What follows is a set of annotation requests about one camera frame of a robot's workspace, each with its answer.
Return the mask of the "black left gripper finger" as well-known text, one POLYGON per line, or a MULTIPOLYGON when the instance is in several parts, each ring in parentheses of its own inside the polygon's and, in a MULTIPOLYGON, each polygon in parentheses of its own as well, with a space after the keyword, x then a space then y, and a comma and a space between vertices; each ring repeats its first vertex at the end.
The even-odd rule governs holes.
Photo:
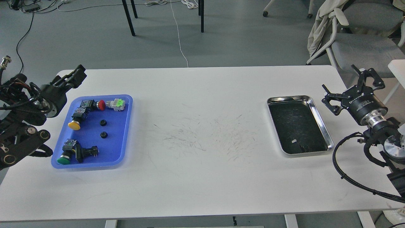
POLYGON ((84 79, 87 77, 85 73, 86 69, 83 65, 78 65, 69 74, 60 77, 59 75, 55 77, 55 82, 52 82, 52 86, 60 89, 61 91, 68 92, 70 89, 78 88, 84 79))

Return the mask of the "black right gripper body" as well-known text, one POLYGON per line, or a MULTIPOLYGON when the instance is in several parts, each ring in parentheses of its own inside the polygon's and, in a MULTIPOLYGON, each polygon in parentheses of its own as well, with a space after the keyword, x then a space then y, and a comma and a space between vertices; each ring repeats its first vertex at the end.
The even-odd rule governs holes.
POLYGON ((366 126, 365 116, 373 111, 383 116, 387 114, 388 108, 374 95, 372 87, 364 86, 362 89, 353 86, 342 93, 349 98, 342 99, 342 107, 350 113, 360 126, 366 126))

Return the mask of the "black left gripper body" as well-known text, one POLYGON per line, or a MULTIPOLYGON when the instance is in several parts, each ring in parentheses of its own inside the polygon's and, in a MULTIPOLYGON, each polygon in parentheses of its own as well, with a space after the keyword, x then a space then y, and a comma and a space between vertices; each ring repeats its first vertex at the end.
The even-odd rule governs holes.
POLYGON ((40 89, 42 98, 46 100, 51 107, 50 112, 46 114, 46 117, 56 117, 67 103, 66 93, 68 87, 64 84, 58 86, 54 84, 43 84, 40 89))

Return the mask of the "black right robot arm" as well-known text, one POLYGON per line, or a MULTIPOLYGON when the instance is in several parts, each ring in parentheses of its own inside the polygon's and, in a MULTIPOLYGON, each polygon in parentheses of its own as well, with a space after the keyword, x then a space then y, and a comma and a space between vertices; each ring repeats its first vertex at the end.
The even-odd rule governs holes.
POLYGON ((322 103, 336 116, 342 110, 348 111, 356 123, 367 126, 367 130, 352 133, 338 142, 333 150, 333 165, 340 178, 352 185, 373 195, 404 203, 404 169, 396 167, 396 164, 404 164, 404 135, 399 132, 400 122, 394 117, 385 118, 388 108, 374 93, 384 89, 385 84, 376 71, 373 68, 360 70, 355 65, 351 67, 358 73, 357 84, 343 93, 331 93, 322 85, 326 92, 322 103), (380 167, 389 167, 391 172, 387 177, 399 193, 398 196, 364 186, 340 168, 336 152, 343 143, 355 137, 360 144, 364 144, 363 152, 369 161, 380 167))

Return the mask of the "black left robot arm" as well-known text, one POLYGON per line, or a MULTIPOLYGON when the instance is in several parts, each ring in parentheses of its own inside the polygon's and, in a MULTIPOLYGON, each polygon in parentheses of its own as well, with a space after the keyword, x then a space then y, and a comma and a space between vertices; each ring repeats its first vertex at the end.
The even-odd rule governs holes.
POLYGON ((49 131, 38 130, 48 118, 56 117, 67 103, 67 92, 78 88, 86 78, 85 68, 78 65, 69 74, 56 76, 49 84, 27 83, 19 73, 1 83, 1 170, 14 166, 27 156, 50 157, 45 143, 49 131))

